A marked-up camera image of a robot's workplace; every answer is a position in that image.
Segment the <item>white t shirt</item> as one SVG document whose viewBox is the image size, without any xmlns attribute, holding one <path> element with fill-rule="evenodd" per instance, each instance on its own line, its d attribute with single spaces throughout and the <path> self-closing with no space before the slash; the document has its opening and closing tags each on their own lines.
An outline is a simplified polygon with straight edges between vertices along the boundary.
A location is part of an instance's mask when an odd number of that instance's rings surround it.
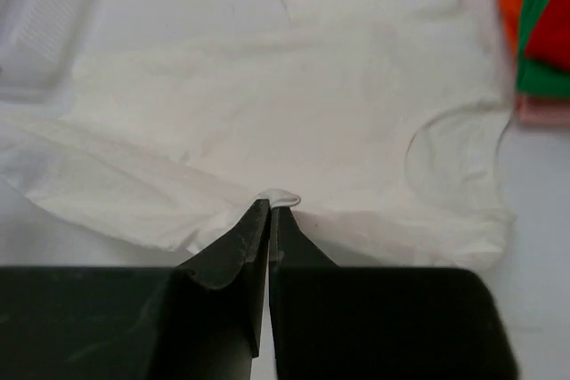
<svg viewBox="0 0 570 380">
<path fill-rule="evenodd" d="M 257 199 L 327 248 L 482 270 L 510 110 L 464 0 L 283 0 L 272 34 L 87 57 L 58 118 L 1 116 L 1 176 L 116 239 L 198 253 Z"/>
</svg>

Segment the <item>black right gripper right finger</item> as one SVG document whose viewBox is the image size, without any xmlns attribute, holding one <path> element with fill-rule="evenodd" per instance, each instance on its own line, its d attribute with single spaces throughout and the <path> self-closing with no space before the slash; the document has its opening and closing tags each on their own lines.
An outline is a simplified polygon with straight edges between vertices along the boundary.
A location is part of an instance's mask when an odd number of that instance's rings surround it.
<svg viewBox="0 0 570 380">
<path fill-rule="evenodd" d="M 279 207 L 271 211 L 269 267 L 328 269 L 337 265 L 300 230 L 291 209 Z"/>
</svg>

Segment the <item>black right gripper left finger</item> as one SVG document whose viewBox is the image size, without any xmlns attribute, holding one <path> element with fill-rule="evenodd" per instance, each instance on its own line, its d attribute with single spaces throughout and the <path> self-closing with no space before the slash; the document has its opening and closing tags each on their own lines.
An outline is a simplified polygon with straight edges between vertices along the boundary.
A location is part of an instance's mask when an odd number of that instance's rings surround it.
<svg viewBox="0 0 570 380">
<path fill-rule="evenodd" d="M 251 355 L 260 352 L 270 204 L 256 200 L 223 236 L 176 269 L 207 293 L 230 292 L 223 307 L 238 317 Z"/>
</svg>

